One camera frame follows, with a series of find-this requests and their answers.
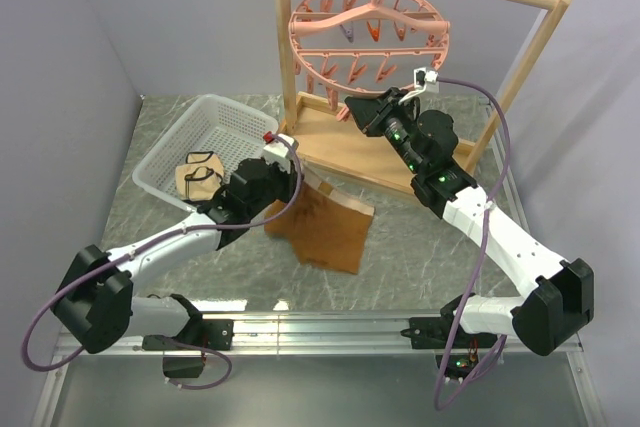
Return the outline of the brown boxer underwear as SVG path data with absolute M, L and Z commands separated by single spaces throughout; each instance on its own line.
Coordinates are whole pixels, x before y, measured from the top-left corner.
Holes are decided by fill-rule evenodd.
M 322 179 L 306 167 L 294 205 L 271 204 L 264 226 L 272 238 L 287 240 L 301 264 L 356 275 L 375 208 Z

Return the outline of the pink round clip hanger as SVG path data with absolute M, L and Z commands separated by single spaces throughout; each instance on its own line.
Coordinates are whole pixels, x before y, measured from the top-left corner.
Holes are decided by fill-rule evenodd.
M 295 72 L 306 91 L 322 86 L 339 121 L 339 98 L 377 95 L 415 56 L 437 71 L 449 50 L 450 23 L 427 0 L 302 0 L 289 24 Z

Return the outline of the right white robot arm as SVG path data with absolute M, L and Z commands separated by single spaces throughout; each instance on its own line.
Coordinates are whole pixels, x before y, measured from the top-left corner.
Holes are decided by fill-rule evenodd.
M 515 297 L 462 295 L 442 309 L 442 338 L 465 345 L 475 334 L 511 336 L 547 356 L 593 318 L 594 272 L 582 259 L 567 261 L 506 215 L 453 157 L 458 145 L 452 117 L 419 111 L 419 101 L 391 88 L 376 98 L 349 96 L 357 128 L 385 138 L 412 173 L 420 203 L 458 229 L 511 280 Z

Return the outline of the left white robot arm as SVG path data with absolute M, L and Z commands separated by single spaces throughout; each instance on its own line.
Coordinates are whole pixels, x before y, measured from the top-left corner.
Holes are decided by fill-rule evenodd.
M 220 250 L 260 225 L 258 215 L 275 201 L 291 206 L 301 190 L 298 159 L 247 159 L 212 200 L 175 226 L 105 252 L 80 250 L 58 288 L 52 313 L 90 354 L 125 336 L 163 336 L 180 349 L 206 344 L 202 313 L 184 296 L 136 300 L 137 288 L 178 263 Z

